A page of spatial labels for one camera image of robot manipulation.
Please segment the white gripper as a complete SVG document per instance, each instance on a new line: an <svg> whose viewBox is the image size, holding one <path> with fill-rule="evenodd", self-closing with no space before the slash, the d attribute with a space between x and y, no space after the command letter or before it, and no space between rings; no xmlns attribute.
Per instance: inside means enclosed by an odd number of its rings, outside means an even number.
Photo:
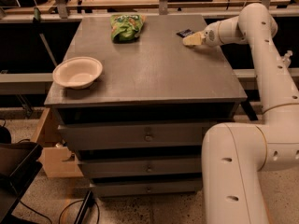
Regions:
<svg viewBox="0 0 299 224"><path fill-rule="evenodd" d="M218 32L215 25L208 25L203 33L196 32L183 38L185 46L200 46L204 43L211 47L219 45Z"/></svg>

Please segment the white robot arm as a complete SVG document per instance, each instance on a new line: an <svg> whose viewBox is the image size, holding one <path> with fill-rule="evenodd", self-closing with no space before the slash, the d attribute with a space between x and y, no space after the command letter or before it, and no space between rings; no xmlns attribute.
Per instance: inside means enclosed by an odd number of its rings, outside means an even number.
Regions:
<svg viewBox="0 0 299 224"><path fill-rule="evenodd" d="M263 112L260 124L224 122L206 132L206 224L269 224L258 173L299 164L299 90L273 42L277 30L268 8L254 3L183 39L186 46L248 44Z"/></svg>

